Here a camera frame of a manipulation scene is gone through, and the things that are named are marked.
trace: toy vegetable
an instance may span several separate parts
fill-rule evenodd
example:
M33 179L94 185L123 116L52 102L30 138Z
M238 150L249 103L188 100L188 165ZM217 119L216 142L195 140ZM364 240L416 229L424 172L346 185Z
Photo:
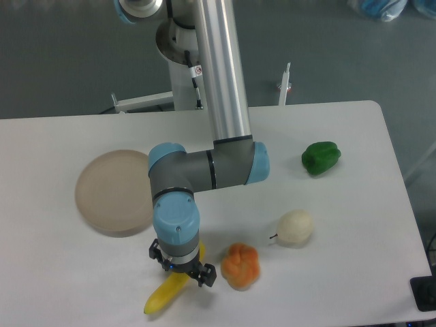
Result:
M301 155L301 162L310 175L317 176L333 167L340 156L334 142L317 142L309 145Z

